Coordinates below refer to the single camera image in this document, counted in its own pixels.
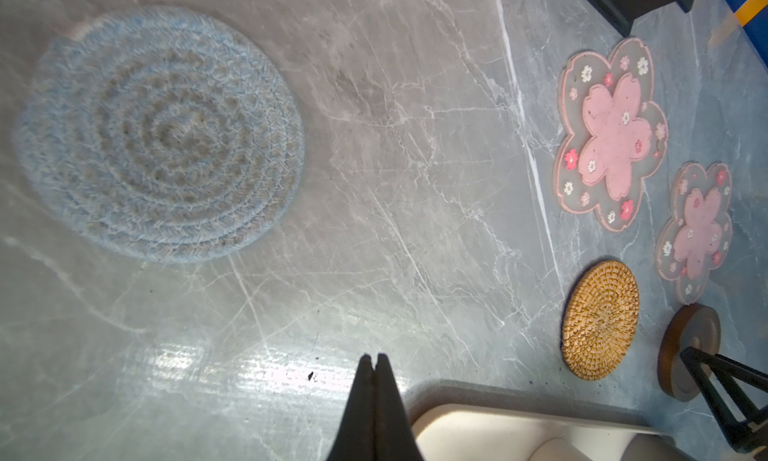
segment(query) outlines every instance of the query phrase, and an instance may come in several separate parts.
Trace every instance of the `blue woven placemat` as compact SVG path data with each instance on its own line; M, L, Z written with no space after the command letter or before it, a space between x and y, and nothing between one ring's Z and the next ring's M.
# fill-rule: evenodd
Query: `blue woven placemat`
M112 250L203 261L264 234L302 172L299 111L243 35L176 7L55 39L12 134L44 203Z

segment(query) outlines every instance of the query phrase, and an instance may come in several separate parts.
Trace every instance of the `coaster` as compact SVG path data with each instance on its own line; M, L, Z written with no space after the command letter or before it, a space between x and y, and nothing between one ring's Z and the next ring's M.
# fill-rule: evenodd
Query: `coaster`
M163 262L224 256L263 235L304 161L299 110L266 55L171 6L105 14L56 37L12 140L67 226Z
M579 281L563 321L563 357L581 379L609 375L627 353L638 325L640 295L632 271L603 261Z
M700 392L680 359L680 353L689 346L708 354L717 354L720 350L720 318L711 307L698 303L682 307L670 321L661 341L657 366L659 386L669 396L684 402L696 398ZM702 368L707 375L712 374L708 366Z
M723 163L706 171L689 163L675 176L672 218L656 243L656 267L661 277L675 281L680 303L699 299L710 270L725 261L733 232L728 216L732 191L730 171Z
M595 210L610 231L632 223L644 179L667 154L667 119L653 93L654 64L639 38L619 43L608 60L591 51L569 60L559 93L567 135L553 176L564 210Z

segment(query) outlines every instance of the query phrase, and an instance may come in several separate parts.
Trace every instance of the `red flower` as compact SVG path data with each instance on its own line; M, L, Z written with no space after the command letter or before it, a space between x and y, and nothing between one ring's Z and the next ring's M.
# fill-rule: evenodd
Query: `red flower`
M571 148L571 151L565 153L565 168L576 168L576 161L578 161L578 155L576 154L576 150Z
M631 199L628 199L624 203L621 204L621 219L628 220L632 217L632 212L634 211L634 203Z

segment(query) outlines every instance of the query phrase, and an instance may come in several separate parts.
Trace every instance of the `white flower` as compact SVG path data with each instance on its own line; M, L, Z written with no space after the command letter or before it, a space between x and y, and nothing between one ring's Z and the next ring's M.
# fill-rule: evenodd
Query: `white flower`
M592 66L586 65L583 70L581 70L581 81L588 82L592 79Z
M645 59L645 56L642 56L638 60L638 74L641 76L648 72L648 60Z

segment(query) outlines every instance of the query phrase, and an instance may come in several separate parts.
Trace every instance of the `pink flower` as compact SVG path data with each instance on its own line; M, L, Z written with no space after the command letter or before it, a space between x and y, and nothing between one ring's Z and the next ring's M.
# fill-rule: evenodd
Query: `pink flower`
M584 99L582 116L593 137L581 150L578 170L588 186L603 178L608 194L618 201L632 184L632 163L645 158L650 150L650 124L638 118L640 82L630 73L619 79L613 95L604 85L592 85ZM626 124L623 117L629 116ZM595 160L590 171L588 161Z
M714 222L720 210L720 191L716 188L703 197L699 188L687 196L684 216L686 226L674 239L674 257L686 261L688 277L696 278L704 269L704 256L711 255L720 247L723 228Z
M659 140L663 140L664 137L667 135L667 126L664 125L664 123L658 123L656 125L656 137Z
M565 168L573 169L576 167L576 161L578 161L578 155L576 150L571 148L571 151L565 153Z
M629 218L632 217L632 212L634 211L634 203L631 199L628 199L627 201L623 202L621 204L621 219L627 221Z

